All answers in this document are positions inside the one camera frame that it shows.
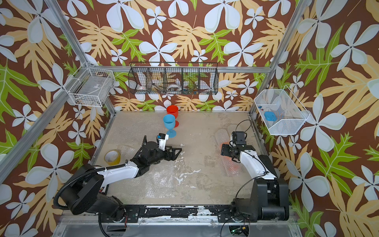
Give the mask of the bubble orange glass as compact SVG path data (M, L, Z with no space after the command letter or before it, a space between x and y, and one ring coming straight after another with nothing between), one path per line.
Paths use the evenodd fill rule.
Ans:
M224 144L229 145L230 142L230 135L228 134L228 131L225 129L219 129L215 133L215 139L217 146L219 147L219 150L222 150L222 146ZM226 175L228 177L234 177L238 176L242 173L242 168L239 163L236 163L232 161L232 158L227 156L221 156L222 164L224 167L224 170L226 172Z

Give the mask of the blue wine glass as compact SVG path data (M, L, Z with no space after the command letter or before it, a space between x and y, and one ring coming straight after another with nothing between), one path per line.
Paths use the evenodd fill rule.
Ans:
M177 132L174 130L175 125L176 125L176 119L174 115L167 114L163 117L163 123L167 131L167 135L169 138L174 138L177 134Z

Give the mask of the red wine glass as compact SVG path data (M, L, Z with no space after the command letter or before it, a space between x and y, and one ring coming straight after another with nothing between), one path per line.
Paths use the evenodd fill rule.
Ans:
M166 109L167 115L165 116L164 122L166 124L175 123L175 127L179 126L179 122L177 121L177 117L179 115L179 108L175 105L170 105Z

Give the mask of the bubble blue glass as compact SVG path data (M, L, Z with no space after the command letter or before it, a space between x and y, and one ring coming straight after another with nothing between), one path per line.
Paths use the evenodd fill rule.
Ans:
M126 179L113 184L110 194L127 203L139 203L143 199L175 198L193 189L186 183L190 173L186 170L184 152L173 161L161 161L136 179Z

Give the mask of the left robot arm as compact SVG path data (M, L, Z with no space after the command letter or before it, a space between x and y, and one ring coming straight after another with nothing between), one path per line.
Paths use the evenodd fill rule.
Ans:
M150 166L162 160L174 161L182 152L181 148L167 146L168 135L160 133L156 141L143 139L134 157L125 163L94 167L82 166L56 193L53 204L61 210L70 210L73 215L84 212L105 215L115 222L126 216L125 205L115 196L101 192L109 184L124 179L134 179L149 171Z

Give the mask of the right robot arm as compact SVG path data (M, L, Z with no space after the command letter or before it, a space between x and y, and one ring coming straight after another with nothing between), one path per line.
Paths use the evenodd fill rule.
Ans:
M235 197L231 202L231 215L257 221L287 221L289 219L289 188L280 178L266 155L258 155L255 148L246 143L247 133L234 131L229 144L222 145L221 155L242 164L252 183L249 198Z

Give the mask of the bubble wrapped yellow glass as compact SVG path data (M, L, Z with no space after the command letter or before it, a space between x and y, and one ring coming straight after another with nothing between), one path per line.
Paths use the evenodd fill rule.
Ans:
M228 134L231 135L235 131L236 127L237 127L236 124L229 125L227 128Z

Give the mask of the blue object in basket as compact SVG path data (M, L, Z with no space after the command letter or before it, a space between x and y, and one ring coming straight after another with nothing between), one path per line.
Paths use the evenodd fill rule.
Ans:
M271 111L264 112L264 118L267 121L277 121L277 116L275 115L274 112L271 112Z

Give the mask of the yellow tape roll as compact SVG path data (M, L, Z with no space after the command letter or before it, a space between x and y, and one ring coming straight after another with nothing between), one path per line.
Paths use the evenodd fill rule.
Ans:
M120 158L121 158L121 154L119 151L111 150L105 154L104 161L110 166L115 166L115 165L119 165Z

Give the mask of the white tape roll in basket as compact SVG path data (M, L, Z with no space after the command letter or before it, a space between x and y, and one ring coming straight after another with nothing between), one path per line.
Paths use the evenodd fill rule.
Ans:
M181 87L177 84L170 84L167 88L166 91L168 92L180 92Z

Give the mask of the black mounting rail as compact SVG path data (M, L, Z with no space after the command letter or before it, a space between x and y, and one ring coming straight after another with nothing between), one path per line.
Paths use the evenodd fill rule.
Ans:
M225 223L251 221L247 214L232 212L230 204L210 205L126 205L117 218L101 215L104 223L141 223L143 219L197 221L201 219L210 222Z

